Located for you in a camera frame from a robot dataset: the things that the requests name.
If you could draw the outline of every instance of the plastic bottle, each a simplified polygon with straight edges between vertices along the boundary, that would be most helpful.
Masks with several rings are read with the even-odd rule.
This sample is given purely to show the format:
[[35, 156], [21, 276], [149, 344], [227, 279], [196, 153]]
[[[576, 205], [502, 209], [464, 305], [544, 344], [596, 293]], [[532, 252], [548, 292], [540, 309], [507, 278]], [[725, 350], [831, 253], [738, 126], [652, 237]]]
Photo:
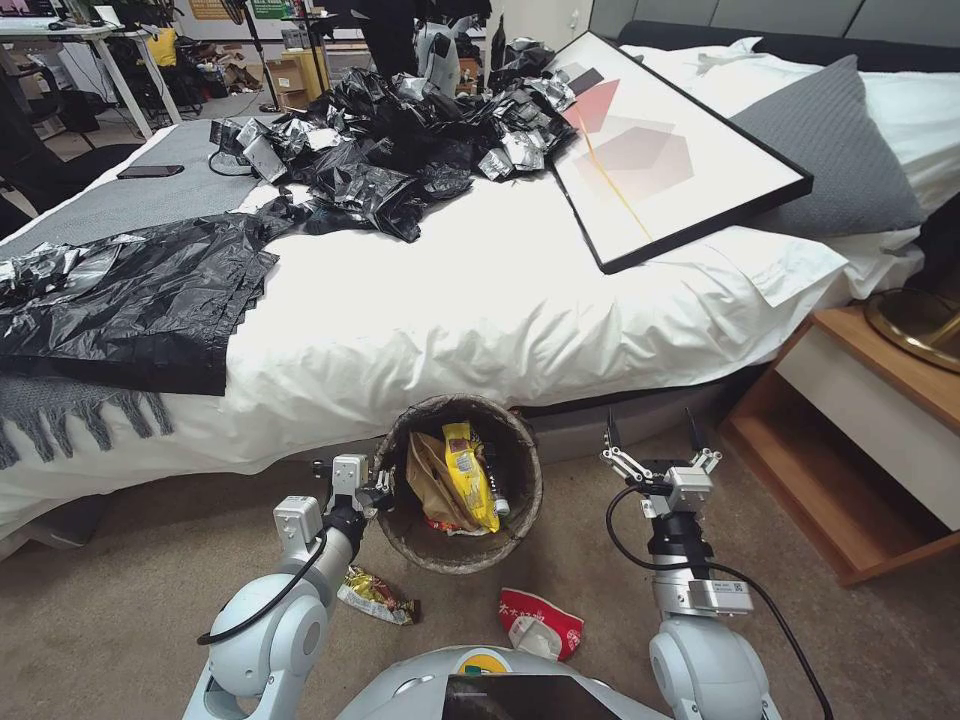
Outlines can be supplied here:
[[496, 475], [499, 467], [497, 465], [497, 451], [493, 445], [484, 443], [483, 446], [483, 464], [487, 471], [487, 482], [490, 483], [490, 492], [493, 494], [493, 509], [500, 517], [506, 517], [510, 514], [510, 503], [503, 496], [497, 483]]

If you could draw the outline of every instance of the picture frame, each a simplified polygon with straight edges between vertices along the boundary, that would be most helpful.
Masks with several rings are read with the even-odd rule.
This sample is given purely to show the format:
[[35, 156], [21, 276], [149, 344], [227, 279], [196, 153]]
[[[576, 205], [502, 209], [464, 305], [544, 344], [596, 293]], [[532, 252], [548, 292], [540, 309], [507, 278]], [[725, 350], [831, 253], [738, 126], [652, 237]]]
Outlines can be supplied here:
[[551, 160], [600, 270], [620, 272], [811, 192], [813, 175], [587, 31], [547, 71], [577, 102]]

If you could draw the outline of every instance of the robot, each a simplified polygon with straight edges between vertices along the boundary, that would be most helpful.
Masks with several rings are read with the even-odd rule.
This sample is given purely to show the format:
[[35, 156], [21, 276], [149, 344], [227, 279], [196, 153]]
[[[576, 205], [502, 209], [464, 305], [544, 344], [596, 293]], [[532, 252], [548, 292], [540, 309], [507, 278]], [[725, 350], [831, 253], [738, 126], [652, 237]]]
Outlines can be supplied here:
[[[612, 414], [601, 458], [626, 483], [607, 510], [617, 548], [655, 572], [662, 615], [650, 641], [657, 685], [676, 720], [780, 720], [767, 676], [750, 644], [722, 618], [753, 610], [749, 578], [713, 563], [696, 516], [708, 502], [710, 471], [721, 454], [703, 446], [690, 418], [695, 455], [640, 462], [620, 448]], [[332, 467], [326, 511], [312, 497], [291, 496], [275, 510], [283, 546], [278, 572], [244, 586], [198, 639], [210, 656], [183, 715], [185, 720], [294, 718], [307, 676], [326, 641], [347, 566], [359, 550], [366, 522], [392, 505], [392, 477], [368, 481], [363, 455], [340, 455]], [[620, 543], [613, 512], [628, 495], [640, 496], [653, 524], [653, 562]], [[733, 574], [720, 580], [715, 571]], [[833, 715], [795, 638], [768, 601], [797, 651], [824, 710]], [[259, 698], [252, 713], [238, 698]], [[387, 668], [340, 713], [340, 720], [380, 718], [626, 718], [663, 720], [655, 710], [566, 665], [522, 651], [487, 646], [435, 650]]]

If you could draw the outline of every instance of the blanket fringe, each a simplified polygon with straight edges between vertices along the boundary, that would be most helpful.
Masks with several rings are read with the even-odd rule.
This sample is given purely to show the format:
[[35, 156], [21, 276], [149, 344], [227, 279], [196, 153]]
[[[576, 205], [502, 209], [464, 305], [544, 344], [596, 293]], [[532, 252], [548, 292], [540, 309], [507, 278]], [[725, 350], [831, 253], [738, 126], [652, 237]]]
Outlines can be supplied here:
[[123, 410], [123, 414], [127, 416], [127, 420], [130, 421], [130, 425], [137, 435], [142, 438], [153, 435], [153, 428], [150, 427], [150, 423], [147, 422], [147, 418], [140, 410], [140, 393], [122, 393], [113, 398], [111, 402]]
[[65, 457], [73, 457], [73, 443], [70, 441], [70, 434], [67, 432], [67, 411], [64, 408], [47, 408], [43, 414], [47, 418], [47, 425], [50, 426], [53, 439], [60, 446], [60, 452]]
[[47, 431], [43, 427], [43, 421], [40, 418], [39, 412], [15, 417], [13, 418], [13, 422], [33, 441], [33, 447], [36, 448], [37, 455], [39, 455], [44, 462], [53, 460], [53, 443], [50, 442], [50, 438], [47, 436]]
[[20, 453], [10, 442], [10, 438], [7, 437], [7, 431], [3, 429], [3, 424], [3, 418], [0, 418], [0, 470], [6, 470], [20, 461]]
[[107, 427], [100, 415], [100, 408], [102, 407], [102, 401], [77, 403], [73, 408], [73, 414], [83, 420], [83, 424], [87, 426], [87, 430], [93, 435], [97, 445], [106, 452], [113, 447], [113, 443], [110, 441], [110, 428]]
[[[107, 402], [116, 405], [123, 411], [130, 427], [139, 437], [148, 438], [155, 434], [155, 430], [147, 420], [141, 405], [144, 400], [157, 422], [160, 434], [170, 435], [173, 432], [173, 421], [170, 419], [170, 414], [163, 403], [163, 399], [157, 393], [123, 390], [109, 398]], [[73, 441], [67, 430], [67, 417], [69, 415], [75, 415], [83, 421], [87, 431], [97, 441], [101, 450], [112, 449], [113, 440], [110, 437], [110, 428], [100, 414], [103, 409], [103, 402], [103, 400], [83, 400], [64, 407], [44, 408], [42, 414], [37, 411], [32, 415], [0, 417], [0, 470], [16, 465], [21, 459], [20, 453], [7, 435], [4, 427], [5, 420], [12, 422], [30, 438], [37, 455], [44, 462], [50, 462], [54, 459], [54, 443], [65, 457], [73, 457]]]
[[163, 398], [157, 393], [147, 393], [147, 404], [153, 411], [153, 417], [160, 426], [161, 435], [170, 435], [173, 432], [173, 421], [170, 419], [170, 413], [167, 412], [167, 406], [163, 404]]

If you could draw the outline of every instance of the white bedsheet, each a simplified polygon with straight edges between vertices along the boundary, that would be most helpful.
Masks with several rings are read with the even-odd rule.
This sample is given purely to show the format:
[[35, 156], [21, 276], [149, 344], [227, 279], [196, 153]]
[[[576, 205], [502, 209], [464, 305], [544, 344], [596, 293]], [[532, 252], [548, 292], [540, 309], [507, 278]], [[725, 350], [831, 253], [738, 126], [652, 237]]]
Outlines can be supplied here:
[[[374, 437], [437, 393], [546, 405], [720, 378], [853, 293], [847, 260], [826, 245], [739, 227], [604, 276], [549, 175], [478, 179], [422, 228], [412, 245], [362, 231], [272, 243], [280, 260], [231, 338], [226, 395], [166, 395], [170, 436], [140, 439], [108, 406], [113, 450], [76, 421], [75, 456], [43, 463], [8, 425], [23, 459], [0, 472], [0, 538], [68, 499], [176, 474], [255, 473]], [[907, 254], [898, 267], [922, 260]]]

